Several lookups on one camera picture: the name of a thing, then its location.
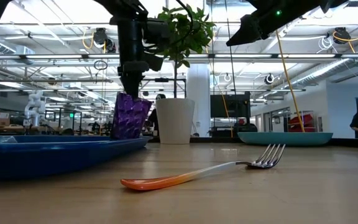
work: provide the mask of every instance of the white pot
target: white pot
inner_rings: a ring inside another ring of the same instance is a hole
[[[195,102],[190,99],[156,101],[161,144],[189,144]]]

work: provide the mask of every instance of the potted plant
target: potted plant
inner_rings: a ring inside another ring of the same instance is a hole
[[[182,65],[190,68],[186,58],[192,52],[202,54],[213,38],[215,24],[208,21],[209,15],[200,8],[197,8],[196,12],[193,11],[188,4],[186,8],[163,7],[163,11],[158,15],[158,19],[168,23],[173,43],[161,54],[174,63],[174,97],[156,102],[160,140],[163,144],[188,144],[190,141],[195,102],[177,98],[178,69]]]

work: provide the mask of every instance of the white robot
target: white robot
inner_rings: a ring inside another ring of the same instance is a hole
[[[45,102],[41,101],[44,92],[42,90],[32,91],[29,95],[29,103],[24,109],[24,127],[40,126],[40,117],[45,113]]]

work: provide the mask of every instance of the white pillar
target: white pillar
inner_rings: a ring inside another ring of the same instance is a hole
[[[208,64],[191,64],[187,73],[187,98],[196,102],[193,123],[200,137],[208,137],[211,124]]]

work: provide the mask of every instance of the teal bowl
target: teal bowl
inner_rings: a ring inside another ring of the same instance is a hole
[[[238,133],[246,144],[287,146],[322,146],[333,137],[333,133]]]

